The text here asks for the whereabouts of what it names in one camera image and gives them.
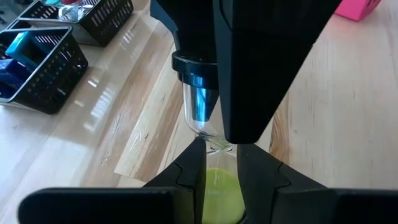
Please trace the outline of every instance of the plastic container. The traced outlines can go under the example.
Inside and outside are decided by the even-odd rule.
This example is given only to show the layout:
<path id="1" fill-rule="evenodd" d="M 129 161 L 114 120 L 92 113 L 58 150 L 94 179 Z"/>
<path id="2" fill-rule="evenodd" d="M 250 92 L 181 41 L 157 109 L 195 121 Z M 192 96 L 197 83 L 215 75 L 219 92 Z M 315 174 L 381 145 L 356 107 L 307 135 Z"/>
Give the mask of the plastic container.
<path id="1" fill-rule="evenodd" d="M 32 27 L 73 27 L 73 36 L 79 44 L 104 47 L 129 19 L 134 8 L 131 0 L 86 0 L 93 7 L 78 22 L 58 19 L 58 8 L 45 6 L 40 1 L 30 5 L 18 20 Z"/>
<path id="2" fill-rule="evenodd" d="M 0 83 L 0 104 L 57 113 L 85 73 L 87 59 L 70 27 L 4 30 L 0 33 L 1 59 L 10 58 L 6 49 L 24 31 L 51 51 L 18 90 L 11 91 Z"/>

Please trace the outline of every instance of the blue object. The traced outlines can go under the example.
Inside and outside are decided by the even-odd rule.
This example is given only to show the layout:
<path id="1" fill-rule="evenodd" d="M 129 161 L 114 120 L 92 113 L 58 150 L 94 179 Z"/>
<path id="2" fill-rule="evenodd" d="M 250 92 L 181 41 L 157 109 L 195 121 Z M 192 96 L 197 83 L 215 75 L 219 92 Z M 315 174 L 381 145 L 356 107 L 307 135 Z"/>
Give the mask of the blue object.
<path id="1" fill-rule="evenodd" d="M 0 82 L 18 89 L 29 77 L 30 72 L 15 59 L 0 60 Z"/>
<path id="2" fill-rule="evenodd" d="M 33 72 L 48 54 L 47 50 L 40 45 L 29 31 L 21 32 L 12 41 L 6 50 L 6 54 Z"/>

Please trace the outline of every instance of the wooden surface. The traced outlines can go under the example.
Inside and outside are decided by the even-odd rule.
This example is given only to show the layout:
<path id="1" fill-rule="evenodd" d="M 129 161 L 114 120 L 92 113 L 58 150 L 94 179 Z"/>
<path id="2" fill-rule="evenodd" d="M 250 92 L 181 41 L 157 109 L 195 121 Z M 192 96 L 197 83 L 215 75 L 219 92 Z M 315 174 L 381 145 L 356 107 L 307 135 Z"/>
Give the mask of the wooden surface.
<path id="1" fill-rule="evenodd" d="M 195 137 L 148 0 L 55 116 L 0 106 L 0 223 L 46 187 L 140 187 Z M 398 2 L 360 23 L 333 16 L 258 144 L 330 187 L 398 188 Z"/>

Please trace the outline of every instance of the black device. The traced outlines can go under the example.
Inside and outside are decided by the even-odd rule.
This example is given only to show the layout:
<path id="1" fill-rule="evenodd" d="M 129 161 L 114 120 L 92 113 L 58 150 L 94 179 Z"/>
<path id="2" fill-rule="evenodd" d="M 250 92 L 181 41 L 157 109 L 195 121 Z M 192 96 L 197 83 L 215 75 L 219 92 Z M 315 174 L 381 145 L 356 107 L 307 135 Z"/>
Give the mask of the black device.
<path id="1" fill-rule="evenodd" d="M 396 223 L 398 193 L 329 189 L 255 146 L 341 0 L 152 0 L 173 33 L 173 68 L 207 121 L 220 96 L 238 144 L 246 223 Z M 25 198 L 26 223 L 201 223 L 206 144 L 196 138 L 141 189 L 45 189 Z"/>

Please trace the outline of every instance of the teal object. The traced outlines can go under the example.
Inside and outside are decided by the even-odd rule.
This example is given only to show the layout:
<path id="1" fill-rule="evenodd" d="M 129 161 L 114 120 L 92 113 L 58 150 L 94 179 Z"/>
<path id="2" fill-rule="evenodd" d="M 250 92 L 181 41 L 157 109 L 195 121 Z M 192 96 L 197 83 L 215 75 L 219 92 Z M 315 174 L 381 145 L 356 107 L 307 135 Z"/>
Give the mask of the teal object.
<path id="1" fill-rule="evenodd" d="M 23 64 L 30 72 L 42 63 L 48 53 L 49 50 L 41 46 L 29 31 L 19 33 L 6 50 L 8 56 Z"/>
<path id="2" fill-rule="evenodd" d="M 42 1 L 43 4 L 46 4 L 48 6 L 61 6 L 62 2 L 59 0 L 46 0 Z"/>

